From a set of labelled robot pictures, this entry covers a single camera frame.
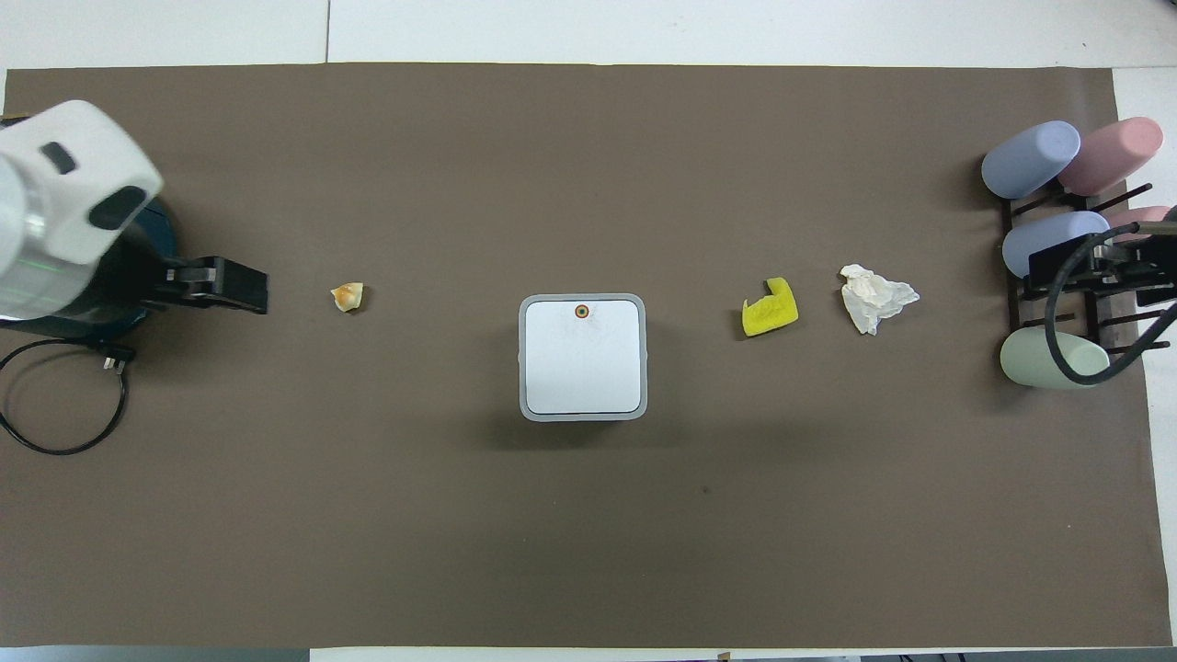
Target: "white floor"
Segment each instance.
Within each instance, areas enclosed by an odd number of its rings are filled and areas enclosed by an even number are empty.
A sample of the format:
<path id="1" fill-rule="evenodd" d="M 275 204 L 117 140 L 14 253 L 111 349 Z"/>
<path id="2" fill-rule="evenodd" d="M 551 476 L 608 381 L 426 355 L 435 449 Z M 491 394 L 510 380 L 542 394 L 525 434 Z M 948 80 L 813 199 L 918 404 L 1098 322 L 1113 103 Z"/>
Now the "white floor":
<path id="1" fill-rule="evenodd" d="M 9 68 L 325 61 L 1113 67 L 1121 117 L 1145 114 L 1177 135 L 1177 7 L 1166 0 L 0 0 L 0 108 Z M 1177 204 L 1177 139 L 1129 184 L 1143 181 L 1156 187 L 1133 206 Z M 1166 396 L 1177 386 L 1177 350 L 1146 353 L 1145 371 L 1172 575 L 1177 399 Z M 312 657 L 604 662 L 722 651 L 387 648 Z"/>

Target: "cable connector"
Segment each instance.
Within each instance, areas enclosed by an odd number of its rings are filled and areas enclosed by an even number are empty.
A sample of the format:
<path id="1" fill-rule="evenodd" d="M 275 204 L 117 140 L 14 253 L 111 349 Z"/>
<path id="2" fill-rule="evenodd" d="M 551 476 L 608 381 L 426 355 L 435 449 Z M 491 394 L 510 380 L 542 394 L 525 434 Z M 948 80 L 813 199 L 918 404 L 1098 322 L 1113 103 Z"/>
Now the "cable connector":
<path id="1" fill-rule="evenodd" d="M 102 362 L 102 370 L 114 369 L 115 375 L 122 375 L 122 370 L 135 358 L 135 350 L 126 345 L 112 343 L 94 343 L 91 347 L 106 357 Z"/>

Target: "yellow sponge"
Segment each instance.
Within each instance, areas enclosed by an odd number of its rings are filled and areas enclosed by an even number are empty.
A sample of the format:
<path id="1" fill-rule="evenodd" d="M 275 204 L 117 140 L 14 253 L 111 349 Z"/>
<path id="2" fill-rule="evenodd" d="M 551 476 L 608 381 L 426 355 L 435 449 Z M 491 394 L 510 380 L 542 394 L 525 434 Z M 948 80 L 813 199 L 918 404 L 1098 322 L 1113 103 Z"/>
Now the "yellow sponge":
<path id="1" fill-rule="evenodd" d="M 747 299 L 744 299 L 742 319 L 744 333 L 749 338 L 792 324 L 799 317 L 797 299 L 784 278 L 770 278 L 764 284 L 769 286 L 771 294 L 752 305 L 747 305 Z"/>

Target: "crumpled tissue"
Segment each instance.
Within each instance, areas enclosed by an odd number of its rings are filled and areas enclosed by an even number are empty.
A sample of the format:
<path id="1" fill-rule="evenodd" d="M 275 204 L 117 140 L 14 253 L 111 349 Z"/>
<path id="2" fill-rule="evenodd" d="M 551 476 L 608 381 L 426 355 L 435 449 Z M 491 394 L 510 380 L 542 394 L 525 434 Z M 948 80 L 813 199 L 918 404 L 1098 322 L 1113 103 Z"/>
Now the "crumpled tissue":
<path id="1" fill-rule="evenodd" d="M 846 277 L 842 300 L 859 333 L 877 335 L 880 319 L 895 317 L 903 306 L 919 300 L 911 285 L 887 280 L 859 264 L 847 264 L 838 273 Z"/>

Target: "black cable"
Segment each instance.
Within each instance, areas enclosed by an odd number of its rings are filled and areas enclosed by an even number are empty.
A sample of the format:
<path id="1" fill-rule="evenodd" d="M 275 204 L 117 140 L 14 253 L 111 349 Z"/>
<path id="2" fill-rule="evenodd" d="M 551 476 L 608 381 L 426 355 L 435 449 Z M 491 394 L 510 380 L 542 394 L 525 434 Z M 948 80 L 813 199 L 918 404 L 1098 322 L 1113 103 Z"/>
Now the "black cable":
<path id="1" fill-rule="evenodd" d="M 1164 312 L 1161 317 L 1152 323 L 1151 326 L 1139 337 L 1126 352 L 1121 355 L 1111 365 L 1096 372 L 1095 375 L 1079 375 L 1071 368 L 1071 364 L 1066 363 L 1066 358 L 1063 356 L 1063 350 L 1058 346 L 1058 331 L 1055 325 L 1055 313 L 1058 309 L 1058 297 L 1062 296 L 1063 289 L 1066 287 L 1066 280 L 1071 277 L 1071 272 L 1078 266 L 1079 262 L 1091 252 L 1097 245 L 1103 244 L 1108 239 L 1118 237 L 1121 234 L 1128 234 L 1130 232 L 1141 232 L 1139 223 L 1129 223 L 1128 225 L 1122 225 L 1119 227 L 1112 227 L 1099 234 L 1089 237 L 1086 241 L 1079 245 L 1078 249 L 1071 253 L 1071 257 L 1066 258 L 1063 266 L 1058 269 L 1058 273 L 1055 274 L 1055 280 L 1050 284 L 1050 293 L 1046 294 L 1046 312 L 1043 316 L 1045 318 L 1045 332 L 1046 332 L 1046 347 L 1050 350 L 1050 357 L 1055 359 L 1055 365 L 1058 370 L 1076 384 L 1083 384 L 1085 386 L 1095 386 L 1111 379 L 1123 371 L 1125 368 L 1131 365 L 1145 349 L 1152 344 L 1170 324 L 1177 322 L 1177 305 L 1170 306 L 1169 310 Z"/>
<path id="2" fill-rule="evenodd" d="M 5 366 L 8 365 L 8 363 L 12 359 L 16 358 L 21 353 L 44 345 L 77 345 L 81 347 L 89 347 L 107 358 L 113 358 L 120 362 L 120 364 L 124 364 L 134 357 L 134 350 L 132 350 L 131 347 L 125 347 L 122 345 L 112 345 L 108 343 L 100 343 L 100 342 L 66 340 L 60 338 L 51 338 L 48 340 L 38 340 L 35 343 L 29 343 L 21 347 L 16 347 L 12 352 L 9 352 L 8 356 L 4 357 L 4 359 L 0 359 L 0 370 L 4 370 Z M 15 428 L 13 428 L 12 423 L 8 422 L 8 419 L 4 416 L 2 411 L 0 411 L 0 428 L 4 428 L 9 435 L 12 435 L 14 439 L 20 442 L 20 444 L 24 445 L 25 448 L 35 450 L 36 452 L 44 452 L 45 455 L 75 455 L 84 450 L 92 449 L 95 445 L 98 445 L 99 442 L 108 437 L 111 432 L 114 431 L 114 428 L 119 424 L 119 419 L 122 418 L 122 410 L 126 409 L 127 406 L 127 375 L 121 369 L 118 370 L 118 373 L 119 373 L 119 405 L 114 409 L 114 416 L 111 417 L 111 421 L 107 422 L 106 428 L 102 428 L 102 431 L 99 432 L 97 437 L 81 445 L 67 449 L 49 449 L 42 445 L 38 445 L 28 441 L 27 437 L 25 437 Z"/>

